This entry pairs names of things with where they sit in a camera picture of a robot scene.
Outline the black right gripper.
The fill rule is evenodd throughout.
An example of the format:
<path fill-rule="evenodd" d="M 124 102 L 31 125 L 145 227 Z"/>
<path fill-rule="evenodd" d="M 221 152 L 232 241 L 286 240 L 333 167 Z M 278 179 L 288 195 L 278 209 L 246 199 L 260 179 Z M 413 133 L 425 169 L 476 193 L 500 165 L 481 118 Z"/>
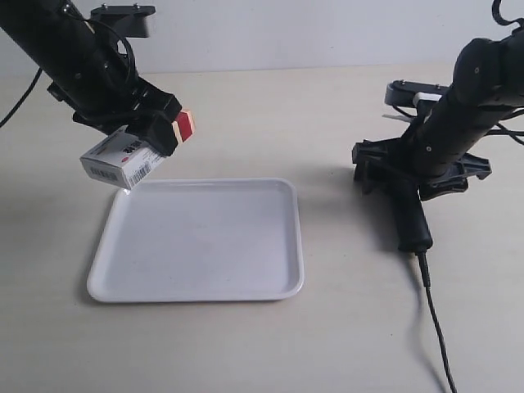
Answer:
<path fill-rule="evenodd" d="M 488 134 L 487 128 L 451 131 L 406 130 L 398 139 L 400 155 L 419 179 L 421 201 L 468 190 L 468 179 L 490 176 L 490 162 L 468 151 Z M 354 182 L 364 195 L 380 184 L 381 170 L 369 161 L 355 165 Z"/>

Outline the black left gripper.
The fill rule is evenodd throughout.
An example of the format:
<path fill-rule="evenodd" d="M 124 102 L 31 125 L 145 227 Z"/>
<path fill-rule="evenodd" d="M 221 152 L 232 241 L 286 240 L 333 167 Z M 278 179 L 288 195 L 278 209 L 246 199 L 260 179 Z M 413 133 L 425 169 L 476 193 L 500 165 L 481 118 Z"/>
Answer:
<path fill-rule="evenodd" d="M 175 95 L 137 75 L 127 80 L 124 71 L 72 70 L 47 74 L 52 80 L 48 92 L 73 109 L 72 120 L 106 136 L 120 129 L 133 112 L 162 111 L 174 118 L 181 111 Z M 161 156 L 172 156 L 178 146 L 173 125 L 159 116 L 134 120 L 125 132 L 146 142 Z"/>

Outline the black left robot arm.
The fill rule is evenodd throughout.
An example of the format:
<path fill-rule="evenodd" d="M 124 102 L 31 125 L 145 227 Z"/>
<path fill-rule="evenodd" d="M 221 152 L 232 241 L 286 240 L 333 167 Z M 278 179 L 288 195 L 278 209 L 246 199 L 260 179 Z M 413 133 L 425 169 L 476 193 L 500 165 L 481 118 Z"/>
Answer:
<path fill-rule="evenodd" d="M 71 1 L 3 1 L 1 27 L 52 81 L 73 120 L 105 135 L 124 129 L 163 156 L 178 145 L 175 95 L 140 76 L 130 38 L 146 38 L 153 5 L 102 5 L 83 17 Z"/>

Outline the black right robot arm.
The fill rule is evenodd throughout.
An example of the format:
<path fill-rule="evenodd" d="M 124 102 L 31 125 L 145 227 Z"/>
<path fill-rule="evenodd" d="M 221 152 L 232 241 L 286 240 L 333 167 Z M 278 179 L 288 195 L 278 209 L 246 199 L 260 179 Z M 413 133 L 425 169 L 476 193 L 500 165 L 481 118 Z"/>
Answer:
<path fill-rule="evenodd" d="M 491 173 L 489 161 L 469 150 L 523 105 L 523 33 L 473 39 L 459 53 L 450 86 L 395 80 L 385 103 L 417 114 L 398 138 L 355 144 L 355 181 L 371 191 L 406 180 L 424 201 L 465 192 L 468 178 Z"/>

